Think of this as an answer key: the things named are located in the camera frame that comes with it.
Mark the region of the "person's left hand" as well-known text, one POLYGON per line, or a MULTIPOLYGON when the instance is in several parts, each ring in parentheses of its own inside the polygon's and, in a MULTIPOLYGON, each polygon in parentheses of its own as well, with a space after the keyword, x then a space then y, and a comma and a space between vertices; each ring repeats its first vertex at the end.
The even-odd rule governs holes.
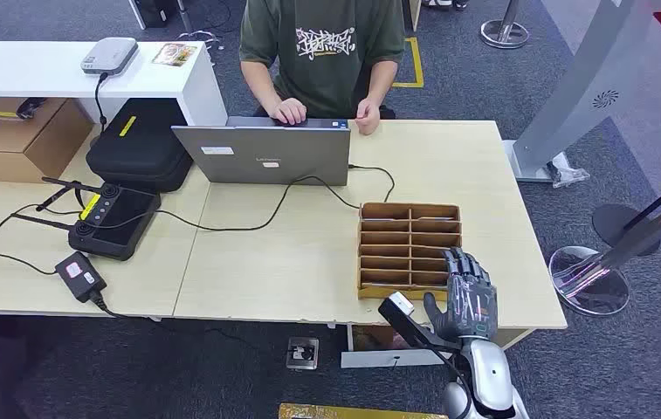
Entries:
POLYGON ((360 101, 355 118, 360 134, 372 134, 378 128, 380 119, 380 104, 377 100, 367 97, 360 101))

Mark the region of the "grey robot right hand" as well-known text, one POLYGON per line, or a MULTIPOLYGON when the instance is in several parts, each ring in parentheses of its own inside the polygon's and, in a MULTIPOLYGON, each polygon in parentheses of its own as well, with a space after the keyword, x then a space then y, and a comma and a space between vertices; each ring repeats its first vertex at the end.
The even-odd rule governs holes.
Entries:
POLYGON ((448 272, 446 310, 434 295, 424 294, 423 307, 435 335, 453 342, 477 337, 490 340, 498 329, 497 290, 476 258, 459 247, 443 251, 448 272))

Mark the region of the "person's right hand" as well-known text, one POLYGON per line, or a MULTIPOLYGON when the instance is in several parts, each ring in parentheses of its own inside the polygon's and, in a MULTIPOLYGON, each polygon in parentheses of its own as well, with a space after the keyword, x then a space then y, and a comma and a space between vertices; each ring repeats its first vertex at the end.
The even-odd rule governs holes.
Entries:
POLYGON ((306 107, 295 98, 280 100, 268 113, 273 119, 289 126, 303 123, 307 118, 306 107))

